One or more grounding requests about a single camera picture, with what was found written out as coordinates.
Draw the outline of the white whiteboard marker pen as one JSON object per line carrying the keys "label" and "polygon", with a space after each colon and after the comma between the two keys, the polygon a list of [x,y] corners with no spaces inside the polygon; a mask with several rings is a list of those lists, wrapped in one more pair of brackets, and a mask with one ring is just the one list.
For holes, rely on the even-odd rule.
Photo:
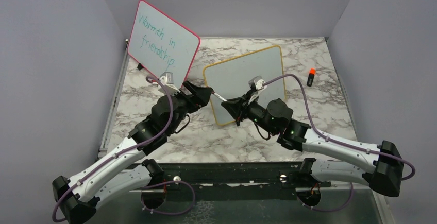
{"label": "white whiteboard marker pen", "polygon": [[220,94],[213,92],[212,93],[215,97],[217,97],[218,99],[220,99],[221,101],[227,101],[227,99],[225,99],[223,96],[221,96]]}

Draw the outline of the yellow framed whiteboard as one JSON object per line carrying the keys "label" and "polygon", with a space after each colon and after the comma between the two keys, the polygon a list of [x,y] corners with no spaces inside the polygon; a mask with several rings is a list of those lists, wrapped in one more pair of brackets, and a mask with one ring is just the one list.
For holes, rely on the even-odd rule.
{"label": "yellow framed whiteboard", "polygon": [[[205,84],[224,99],[237,98],[249,89],[249,81],[261,76],[265,81],[284,74],[282,50],[279,45],[247,53],[219,63],[208,65],[203,70]],[[266,108],[269,101],[281,98],[286,101],[284,79],[269,84],[260,94],[258,103]],[[215,122],[225,126],[234,122],[231,115],[221,106],[215,96],[210,99]]]}

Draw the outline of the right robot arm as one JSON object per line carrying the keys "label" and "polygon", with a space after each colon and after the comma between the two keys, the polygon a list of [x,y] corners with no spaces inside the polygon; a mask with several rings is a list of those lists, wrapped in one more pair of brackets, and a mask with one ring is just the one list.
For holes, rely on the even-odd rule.
{"label": "right robot arm", "polygon": [[380,145],[360,143],[320,132],[293,119],[293,110],[280,98],[270,101],[266,107],[244,96],[221,105],[237,124],[246,119],[252,121],[269,135],[276,135],[277,143],[288,150],[319,153],[335,159],[334,162],[314,161],[311,167],[300,169],[297,179],[301,185],[330,180],[355,182],[388,197],[400,195],[404,163],[394,143],[386,140]]}

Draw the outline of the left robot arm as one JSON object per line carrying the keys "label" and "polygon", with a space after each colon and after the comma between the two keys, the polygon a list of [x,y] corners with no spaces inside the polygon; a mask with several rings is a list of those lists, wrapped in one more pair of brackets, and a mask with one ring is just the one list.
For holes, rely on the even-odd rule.
{"label": "left robot arm", "polygon": [[163,81],[158,84],[164,95],[117,147],[83,171],[70,177],[59,176],[52,182],[54,222],[85,223],[119,195],[167,185],[163,169],[147,156],[165,144],[169,136],[180,132],[184,118],[205,107],[214,90],[189,81],[182,84],[188,93]]}

